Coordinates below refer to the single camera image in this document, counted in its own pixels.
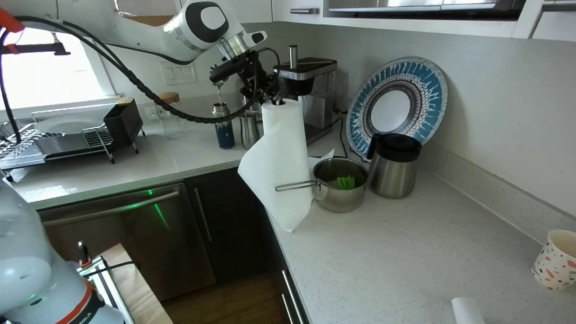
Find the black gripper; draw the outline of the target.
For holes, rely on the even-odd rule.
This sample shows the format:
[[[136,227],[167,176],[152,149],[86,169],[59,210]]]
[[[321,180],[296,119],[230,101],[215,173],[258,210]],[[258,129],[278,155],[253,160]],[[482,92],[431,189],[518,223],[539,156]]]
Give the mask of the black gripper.
[[[266,72],[255,50],[248,50],[210,68],[210,83],[221,86],[230,75],[240,81],[239,93],[251,102],[264,102],[278,92],[276,77]]]

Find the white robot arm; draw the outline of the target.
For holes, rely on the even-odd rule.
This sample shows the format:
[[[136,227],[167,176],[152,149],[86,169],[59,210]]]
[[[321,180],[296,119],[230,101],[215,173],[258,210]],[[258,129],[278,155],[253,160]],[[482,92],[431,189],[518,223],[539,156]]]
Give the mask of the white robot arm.
[[[246,30],[228,0],[186,0],[152,27],[120,14],[113,0],[14,0],[1,7],[5,32],[26,25],[77,38],[118,70],[116,47],[190,63],[208,48],[224,61],[210,70],[221,83],[255,61],[262,30]],[[12,185],[0,182],[0,315],[8,324],[125,324],[51,248],[39,214]]]

